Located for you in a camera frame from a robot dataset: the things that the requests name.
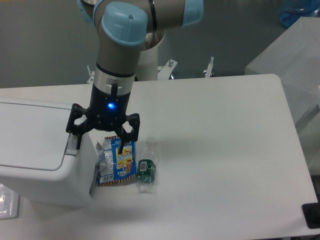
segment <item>white table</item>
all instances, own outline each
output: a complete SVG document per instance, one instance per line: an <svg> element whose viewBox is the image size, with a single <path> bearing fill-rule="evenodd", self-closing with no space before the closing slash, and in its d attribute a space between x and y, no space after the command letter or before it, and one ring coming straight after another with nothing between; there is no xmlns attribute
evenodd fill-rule
<svg viewBox="0 0 320 240"><path fill-rule="evenodd" d="M2 98L83 107L90 93L89 84L0 89ZM135 112L139 141L158 140L156 194L138 194L134 184L99 187L87 208L22 198L19 218L0 222L1 239L249 240L320 233L308 229L301 209L317 198L277 76L135 82L127 113ZM106 133L90 135L95 142Z"/></svg>

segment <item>clear plastic bottle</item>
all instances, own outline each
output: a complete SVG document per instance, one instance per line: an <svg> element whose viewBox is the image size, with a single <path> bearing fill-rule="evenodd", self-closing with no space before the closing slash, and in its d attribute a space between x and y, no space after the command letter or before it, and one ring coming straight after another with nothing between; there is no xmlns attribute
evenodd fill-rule
<svg viewBox="0 0 320 240"><path fill-rule="evenodd" d="M320 0L284 0L279 11L279 20L289 28L300 17L318 17Z"/></svg>
<svg viewBox="0 0 320 240"><path fill-rule="evenodd" d="M140 193L152 193L155 184L156 167L159 162L155 138L147 138L145 148L142 150L139 159L135 177L136 186Z"/></svg>

